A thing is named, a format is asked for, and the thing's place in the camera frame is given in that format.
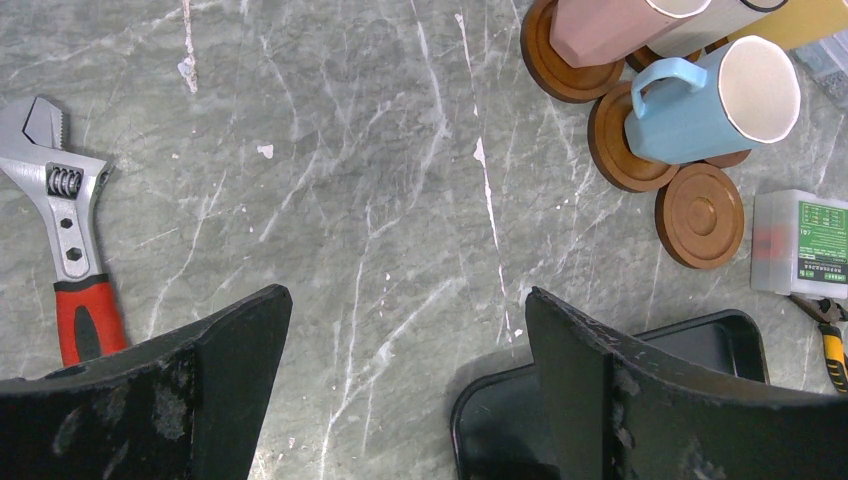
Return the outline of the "white ribbed mug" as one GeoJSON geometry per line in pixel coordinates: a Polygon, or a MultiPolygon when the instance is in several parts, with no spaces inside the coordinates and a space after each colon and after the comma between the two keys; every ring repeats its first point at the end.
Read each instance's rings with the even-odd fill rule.
{"type": "Polygon", "coordinates": [[[786,0],[713,0],[703,12],[652,40],[647,47],[663,58],[688,56],[786,3],[786,0]]]}

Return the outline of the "light blue mug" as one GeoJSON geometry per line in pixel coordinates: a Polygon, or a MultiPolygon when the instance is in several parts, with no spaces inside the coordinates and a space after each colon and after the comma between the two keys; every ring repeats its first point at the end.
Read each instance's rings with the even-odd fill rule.
{"type": "Polygon", "coordinates": [[[631,152],[676,165],[777,143],[800,114],[796,70],[778,45],[756,35],[696,62],[658,60],[634,78],[624,122],[631,152]]]}

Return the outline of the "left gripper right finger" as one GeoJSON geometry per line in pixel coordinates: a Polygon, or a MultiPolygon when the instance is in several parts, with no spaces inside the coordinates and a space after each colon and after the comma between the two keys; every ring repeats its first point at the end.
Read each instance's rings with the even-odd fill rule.
{"type": "Polygon", "coordinates": [[[843,479],[847,400],[719,373],[534,288],[528,338],[570,479],[843,479]]]}

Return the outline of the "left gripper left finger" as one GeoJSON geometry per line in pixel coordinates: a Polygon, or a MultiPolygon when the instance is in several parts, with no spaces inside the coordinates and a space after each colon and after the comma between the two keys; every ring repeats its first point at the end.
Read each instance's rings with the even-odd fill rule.
{"type": "Polygon", "coordinates": [[[290,323],[272,284],[122,352],[1,384],[5,479],[244,479],[290,323]]]}

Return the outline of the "pink mug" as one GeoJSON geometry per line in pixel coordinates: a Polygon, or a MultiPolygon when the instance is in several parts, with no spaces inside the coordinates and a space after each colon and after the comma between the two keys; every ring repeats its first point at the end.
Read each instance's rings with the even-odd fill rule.
{"type": "Polygon", "coordinates": [[[559,1],[549,41],[572,67],[603,65],[684,24],[710,4],[710,0],[559,1]]]}

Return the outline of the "brown wooden coaster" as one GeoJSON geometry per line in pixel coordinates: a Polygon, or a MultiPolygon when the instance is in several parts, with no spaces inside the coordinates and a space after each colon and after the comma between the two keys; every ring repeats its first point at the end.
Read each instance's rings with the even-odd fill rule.
{"type": "Polygon", "coordinates": [[[522,57],[534,81],[551,97],[573,104],[587,103],[607,94],[621,78],[625,60],[590,67],[572,67],[549,41],[556,1],[534,1],[520,34],[522,57]]]}
{"type": "Polygon", "coordinates": [[[751,150],[743,150],[729,154],[709,157],[704,159],[704,162],[713,165],[719,169],[725,169],[741,164],[748,158],[750,153],[751,150]]]}
{"type": "Polygon", "coordinates": [[[704,47],[704,52],[705,52],[706,54],[710,54],[710,53],[712,53],[713,51],[715,51],[715,50],[717,50],[717,49],[721,48],[722,46],[727,45],[728,43],[729,43],[728,38],[727,38],[727,37],[722,37],[722,38],[720,38],[720,39],[716,40],[715,42],[713,42],[713,43],[711,43],[711,44],[709,44],[709,45],[705,46],[705,47],[704,47]]]}
{"type": "Polygon", "coordinates": [[[593,162],[613,186],[642,193],[667,185],[680,170],[642,159],[629,148],[624,131],[626,117],[632,112],[631,83],[621,82],[598,99],[588,123],[588,145],[593,162]]]}
{"type": "MultiPolygon", "coordinates": [[[[681,56],[681,58],[686,59],[690,62],[695,62],[701,56],[703,49],[696,50],[689,55],[681,56]]],[[[643,71],[646,67],[653,64],[656,61],[665,59],[668,57],[663,57],[662,55],[654,52],[649,46],[645,45],[631,54],[625,57],[627,64],[634,69],[637,73],[643,71]]]]}
{"type": "Polygon", "coordinates": [[[675,261],[692,269],[715,269],[741,244],[743,203],[727,174],[708,163],[695,163],[681,168],[658,191],[655,225],[675,261]]]}

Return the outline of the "yellow mug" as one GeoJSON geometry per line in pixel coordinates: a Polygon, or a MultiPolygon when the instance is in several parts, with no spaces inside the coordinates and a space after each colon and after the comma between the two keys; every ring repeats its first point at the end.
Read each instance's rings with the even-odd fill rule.
{"type": "Polygon", "coordinates": [[[790,0],[780,9],[727,36],[757,35],[791,50],[847,29],[844,0],[790,0]]]}

